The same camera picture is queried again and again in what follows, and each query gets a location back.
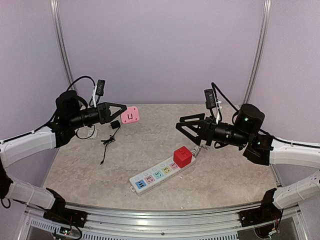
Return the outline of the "black charger plug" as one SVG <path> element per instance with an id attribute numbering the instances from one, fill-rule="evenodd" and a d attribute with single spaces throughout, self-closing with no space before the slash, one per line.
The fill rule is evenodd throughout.
<path id="1" fill-rule="evenodd" d="M 121 124 L 118 120 L 112 121 L 110 123 L 110 127 L 114 130 L 114 129 L 118 129 L 121 127 Z"/>

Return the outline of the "pink square adapter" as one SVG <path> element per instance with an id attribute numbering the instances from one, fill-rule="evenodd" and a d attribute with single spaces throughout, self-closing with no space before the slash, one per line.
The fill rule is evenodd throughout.
<path id="1" fill-rule="evenodd" d="M 136 106 L 128 106 L 127 109 L 120 114 L 123 124 L 137 123 L 140 120 L 139 109 Z"/>

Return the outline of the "red cube socket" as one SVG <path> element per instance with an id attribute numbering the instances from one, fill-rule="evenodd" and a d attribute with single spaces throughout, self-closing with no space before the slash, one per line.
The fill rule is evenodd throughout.
<path id="1" fill-rule="evenodd" d="M 183 169 L 192 162 L 192 153 L 190 150 L 182 146 L 175 150 L 173 153 L 173 161 L 178 165 L 179 168 Z"/>

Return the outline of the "white power strip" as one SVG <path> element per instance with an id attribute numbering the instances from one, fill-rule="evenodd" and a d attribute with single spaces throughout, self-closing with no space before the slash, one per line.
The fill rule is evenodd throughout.
<path id="1" fill-rule="evenodd" d="M 148 168 L 129 178 L 130 190 L 137 195 L 142 195 L 180 174 L 182 171 L 192 166 L 195 162 L 196 158 L 192 156 L 191 163 L 183 168 L 180 168 L 174 162 L 174 157 L 171 156 L 166 160 L 154 165 L 153 167 Z"/>

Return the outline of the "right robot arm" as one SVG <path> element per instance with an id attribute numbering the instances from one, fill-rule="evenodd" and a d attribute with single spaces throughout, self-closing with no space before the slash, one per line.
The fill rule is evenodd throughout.
<path id="1" fill-rule="evenodd" d="M 235 146 L 243 156 L 257 165 L 295 165 L 320 168 L 320 145 L 284 140 L 261 130 L 265 115 L 254 105 L 244 104 L 236 112 L 233 124 L 216 123 L 204 113 L 181 117 L 176 129 L 196 145 Z M 286 187 L 273 188 L 264 194 L 256 218 L 266 222 L 277 210 L 316 196 L 320 193 L 320 173 Z"/>

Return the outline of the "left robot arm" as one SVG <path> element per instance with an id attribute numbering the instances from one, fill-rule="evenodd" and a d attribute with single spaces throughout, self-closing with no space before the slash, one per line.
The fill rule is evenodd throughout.
<path id="1" fill-rule="evenodd" d="M 63 223 L 70 218 L 70 211 L 63 206 L 62 197 L 52 190 L 9 176 L 6 168 L 39 152 L 65 146 L 82 127 L 112 122 L 127 110 L 127 106 L 102 102 L 89 107 L 74 90 L 63 92 L 55 104 L 53 119 L 43 127 L 0 142 L 0 198 L 49 210 L 57 221 Z"/>

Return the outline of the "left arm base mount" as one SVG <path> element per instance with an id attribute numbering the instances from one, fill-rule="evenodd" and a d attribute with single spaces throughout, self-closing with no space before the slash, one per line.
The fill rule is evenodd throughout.
<path id="1" fill-rule="evenodd" d="M 54 197 L 54 203 L 50 209 L 45 209 L 43 218 L 74 227 L 83 228 L 85 226 L 88 213 L 66 207 L 65 199 L 57 192 L 46 188 Z"/>

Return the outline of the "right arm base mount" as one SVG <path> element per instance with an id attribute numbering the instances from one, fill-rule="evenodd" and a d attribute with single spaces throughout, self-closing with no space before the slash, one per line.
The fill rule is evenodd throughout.
<path id="1" fill-rule="evenodd" d="M 258 225 L 275 219 L 279 220 L 283 216 L 283 211 L 273 204 L 276 190 L 276 188 L 268 190 L 264 194 L 259 207 L 239 212 L 242 227 Z"/>

